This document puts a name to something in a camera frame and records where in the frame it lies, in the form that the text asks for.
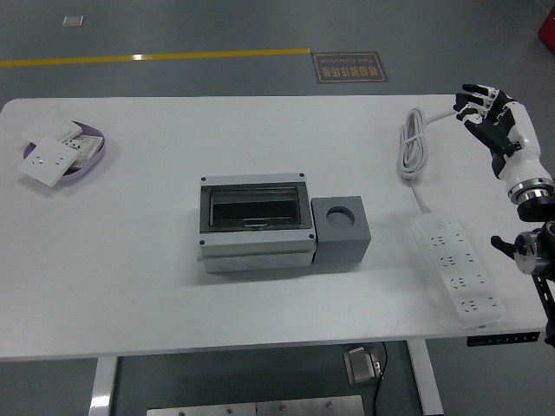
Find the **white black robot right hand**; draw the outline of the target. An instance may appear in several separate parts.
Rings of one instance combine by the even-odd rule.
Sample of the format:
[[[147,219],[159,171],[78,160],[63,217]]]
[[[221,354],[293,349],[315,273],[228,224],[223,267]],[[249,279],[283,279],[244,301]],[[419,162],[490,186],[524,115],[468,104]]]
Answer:
[[[554,189],[540,163],[539,140],[523,104],[498,88],[464,84],[454,110],[456,119],[490,150],[493,174],[509,193],[534,185]]]

